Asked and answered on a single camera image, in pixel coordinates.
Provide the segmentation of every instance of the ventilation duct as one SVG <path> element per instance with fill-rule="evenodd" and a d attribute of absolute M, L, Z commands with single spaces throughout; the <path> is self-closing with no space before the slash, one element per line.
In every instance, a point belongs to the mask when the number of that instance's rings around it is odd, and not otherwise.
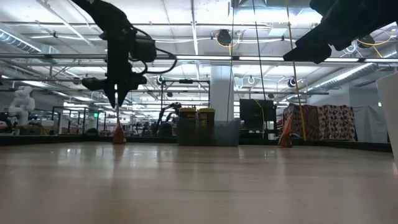
<path fill-rule="evenodd" d="M 41 52 L 39 48 L 28 43 L 23 37 L 18 37 L 18 35 L 13 34 L 12 31 L 3 24 L 0 24 L 0 41 L 29 54 Z"/>
<path fill-rule="evenodd" d="M 228 3 L 228 15 L 235 15 L 236 22 L 247 22 L 248 18 L 254 16 L 253 0 L 231 0 Z M 254 0 L 256 7 L 256 17 L 261 18 L 258 22 L 287 22 L 286 4 L 281 0 Z M 289 3 L 289 12 L 291 17 L 297 15 L 314 13 L 310 9 L 310 0 L 296 0 Z"/>
<path fill-rule="evenodd" d="M 384 58 L 398 58 L 397 47 L 398 45 L 394 44 L 392 47 L 382 50 L 381 55 L 383 55 Z M 378 55 L 374 54 L 370 57 L 376 58 Z M 379 69 L 380 66 L 377 63 L 365 63 L 354 68 L 343 68 L 309 85 L 308 91 L 319 89 L 330 90 L 334 87 L 338 87 L 342 84 L 370 75 Z"/>

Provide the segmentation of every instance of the metal frame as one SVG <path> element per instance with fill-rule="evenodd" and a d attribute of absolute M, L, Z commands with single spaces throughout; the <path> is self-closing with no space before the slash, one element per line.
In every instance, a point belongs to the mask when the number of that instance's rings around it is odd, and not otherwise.
<path fill-rule="evenodd" d="M 73 109 L 71 109 L 71 108 L 84 108 L 84 111 L 81 112 L 80 110 L 73 110 Z M 60 109 L 60 110 L 62 110 L 62 111 L 63 111 L 63 110 L 68 110 L 68 111 L 69 111 L 69 117 L 72 115 L 72 111 L 77 111 L 77 112 L 78 112 L 78 118 L 77 118 L 78 124 L 79 124 L 79 122 L 80 122 L 80 115 L 83 113 L 83 124 L 82 124 L 82 126 L 83 126 L 83 133 L 82 133 L 82 134 L 84 134 L 84 126 L 85 126 L 85 124 L 86 124 L 86 114 L 87 114 L 87 113 L 98 113 L 97 124 L 96 124 L 97 130 L 98 130 L 98 126 L 99 126 L 99 124 L 100 124 L 100 114 L 101 114 L 101 113 L 104 113 L 104 114 L 105 114 L 105 119 L 104 119 L 104 131 L 106 130 L 106 112 L 105 112 L 105 111 L 89 110 L 89 109 L 87 109 L 87 108 L 84 107 L 84 106 L 82 106 L 82 107 L 79 107 L 79 106 L 75 106 L 75 107 L 71 107 L 71 106 L 53 106 L 53 108 L 52 108 L 52 114 L 51 114 L 51 120 L 52 120 L 52 121 L 54 120 L 54 115 L 55 115 L 55 110 L 56 110 L 56 109 Z M 59 113 L 58 113 L 58 124 L 57 124 L 58 128 L 60 127 L 61 115 L 62 115 L 62 112 L 59 112 Z M 69 134 L 69 133 L 70 133 L 70 121 L 68 122 L 68 134 Z"/>
<path fill-rule="evenodd" d="M 197 92 L 197 93 L 207 93 L 208 94 L 208 104 L 209 104 L 209 107 L 210 107 L 210 105 L 211 105 L 211 103 L 210 103 L 210 100 L 211 100 L 211 96 L 210 96 L 210 81 L 200 81 L 200 80 L 190 80 L 190 81 L 192 81 L 192 82 L 194 82 L 194 83 L 198 83 L 205 91 L 203 92 L 203 91 L 196 91 L 195 90 L 195 92 Z M 164 90 L 164 85 L 166 84 L 166 83 L 171 83 L 166 89 L 168 89 L 170 86 L 172 86 L 175 82 L 177 82 L 176 80 L 163 80 L 162 81 L 162 84 L 161 84 L 161 86 L 162 86 L 162 88 L 160 89 L 160 108 L 163 108 L 163 94 L 165 93 L 165 91 L 166 91 L 166 93 L 176 93 L 176 92 L 178 92 L 178 91 L 167 91 L 167 90 Z M 209 90 L 206 90 L 206 88 L 203 86 L 203 85 L 201 85 L 200 83 L 207 83 L 208 85 L 209 85 Z"/>

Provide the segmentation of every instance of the patterned fabric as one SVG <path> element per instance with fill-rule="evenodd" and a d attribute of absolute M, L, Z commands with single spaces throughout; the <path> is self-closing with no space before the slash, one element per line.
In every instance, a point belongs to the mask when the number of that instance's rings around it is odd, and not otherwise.
<path fill-rule="evenodd" d="M 303 105 L 303 117 L 305 135 L 309 141 L 319 140 L 318 108 L 316 106 Z M 284 121 L 292 114 L 292 134 L 303 137 L 303 128 L 299 105 L 290 104 L 284 110 Z"/>
<path fill-rule="evenodd" d="M 324 105 L 318 107 L 321 140 L 354 141 L 355 123 L 352 107 Z"/>

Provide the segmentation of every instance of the equipment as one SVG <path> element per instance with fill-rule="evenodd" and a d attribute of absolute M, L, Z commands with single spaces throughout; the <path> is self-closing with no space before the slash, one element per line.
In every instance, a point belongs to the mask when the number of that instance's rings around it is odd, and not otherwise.
<path fill-rule="evenodd" d="M 275 121 L 276 106 L 272 100 L 243 100 L 239 101 L 240 118 L 247 129 L 264 131 L 266 121 Z"/>
<path fill-rule="evenodd" d="M 329 45 L 341 51 L 353 40 L 395 22 L 397 6 L 398 1 L 391 0 L 311 0 L 310 7 L 323 16 L 322 21 L 296 41 L 297 47 L 284 60 L 321 63 L 331 55 Z"/>
<path fill-rule="evenodd" d="M 155 126 L 154 126 L 154 129 L 153 129 L 153 135 L 154 135 L 154 136 L 157 135 L 157 131 L 159 130 L 159 125 L 160 125 L 160 123 L 162 122 L 162 118 L 163 118 L 163 115 L 164 115 L 164 111 L 166 111 L 167 109 L 173 108 L 173 109 L 174 109 L 174 113 L 175 113 L 176 115 L 179 115 L 179 114 L 180 114 L 180 108 L 181 108 L 181 107 L 182 107 L 182 106 L 181 106 L 181 103 L 176 102 L 176 103 L 172 103 L 172 104 L 170 104 L 170 105 L 168 105 L 168 106 L 166 106 L 166 107 L 164 107 L 164 108 L 161 109 L 161 111 L 160 111 L 160 113 L 159 113 L 159 119 L 157 120 L 157 122 L 156 122 L 156 124 L 155 124 Z"/>
<path fill-rule="evenodd" d="M 91 91 L 104 90 L 111 106 L 116 105 L 115 93 L 118 93 L 118 105 L 121 106 L 130 90 L 138 89 L 139 85 L 147 83 L 143 74 L 163 74 L 171 71 L 177 64 L 176 57 L 165 50 L 158 49 L 155 41 L 144 31 L 135 28 L 127 19 L 122 10 L 102 0 L 72 0 L 86 11 L 104 32 L 99 36 L 108 41 L 108 72 L 105 80 L 84 78 L 82 84 Z M 161 72 L 148 71 L 147 62 L 153 62 L 157 56 L 156 50 L 169 55 L 174 59 L 170 69 Z M 145 69 L 132 72 L 132 62 L 142 62 Z"/>

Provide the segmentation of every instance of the wooden table surface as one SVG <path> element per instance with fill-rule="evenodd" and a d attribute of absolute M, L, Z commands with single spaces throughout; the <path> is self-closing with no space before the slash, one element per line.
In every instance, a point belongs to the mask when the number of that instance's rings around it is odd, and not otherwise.
<path fill-rule="evenodd" d="M 0 147 L 0 223 L 397 224 L 398 171 L 324 147 Z"/>

